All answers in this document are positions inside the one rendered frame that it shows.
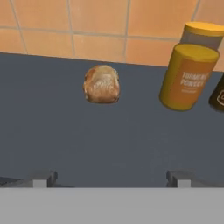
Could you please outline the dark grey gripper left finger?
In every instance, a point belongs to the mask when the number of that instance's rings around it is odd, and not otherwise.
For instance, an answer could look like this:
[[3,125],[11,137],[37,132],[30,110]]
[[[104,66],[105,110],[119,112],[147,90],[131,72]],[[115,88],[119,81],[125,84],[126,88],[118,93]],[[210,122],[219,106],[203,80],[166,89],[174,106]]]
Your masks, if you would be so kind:
[[54,187],[58,173],[56,171],[37,171],[27,179],[0,177],[0,187],[47,188]]

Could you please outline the yellow turmeric powder canister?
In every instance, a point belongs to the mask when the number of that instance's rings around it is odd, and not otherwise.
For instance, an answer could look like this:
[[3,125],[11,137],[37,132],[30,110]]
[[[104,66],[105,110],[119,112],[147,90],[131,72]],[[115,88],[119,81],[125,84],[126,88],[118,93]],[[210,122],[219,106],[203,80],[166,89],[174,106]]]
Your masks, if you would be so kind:
[[219,57],[217,51],[201,45],[176,45],[161,87],[160,101],[170,109],[191,109],[199,99]]

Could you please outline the black bottle with label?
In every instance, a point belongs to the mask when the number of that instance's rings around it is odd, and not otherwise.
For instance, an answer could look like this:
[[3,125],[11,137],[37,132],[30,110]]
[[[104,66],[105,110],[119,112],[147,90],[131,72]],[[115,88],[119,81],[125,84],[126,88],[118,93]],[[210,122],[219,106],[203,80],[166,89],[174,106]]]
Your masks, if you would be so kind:
[[224,112],[224,74],[212,92],[208,103],[214,109]]

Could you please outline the brown crusty bread loaf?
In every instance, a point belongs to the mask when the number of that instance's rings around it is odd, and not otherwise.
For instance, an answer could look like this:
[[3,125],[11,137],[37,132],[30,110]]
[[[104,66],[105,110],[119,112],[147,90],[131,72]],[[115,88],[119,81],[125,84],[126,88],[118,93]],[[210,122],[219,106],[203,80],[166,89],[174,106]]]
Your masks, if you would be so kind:
[[118,72],[111,66],[98,65],[90,68],[84,77],[85,98],[94,103],[115,103],[120,97]]

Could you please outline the grey jar with yellow lid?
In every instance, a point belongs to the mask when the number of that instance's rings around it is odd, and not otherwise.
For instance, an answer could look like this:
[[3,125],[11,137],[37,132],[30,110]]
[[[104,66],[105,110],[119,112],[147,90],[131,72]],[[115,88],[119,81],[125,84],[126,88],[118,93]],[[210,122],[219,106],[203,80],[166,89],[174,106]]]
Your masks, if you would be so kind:
[[224,25],[206,22],[186,22],[181,44],[205,46],[217,51],[224,38]]

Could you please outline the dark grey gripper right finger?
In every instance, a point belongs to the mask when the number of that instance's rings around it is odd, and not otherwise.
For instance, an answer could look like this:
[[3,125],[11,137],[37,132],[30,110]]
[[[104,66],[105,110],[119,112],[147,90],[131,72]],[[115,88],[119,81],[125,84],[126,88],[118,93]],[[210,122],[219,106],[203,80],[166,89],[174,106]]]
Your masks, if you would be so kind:
[[189,188],[189,187],[197,187],[197,188],[224,188],[224,184],[218,185],[214,183],[209,183],[205,180],[197,178],[190,171],[168,171],[166,173],[167,178],[167,187],[177,187],[177,188]]

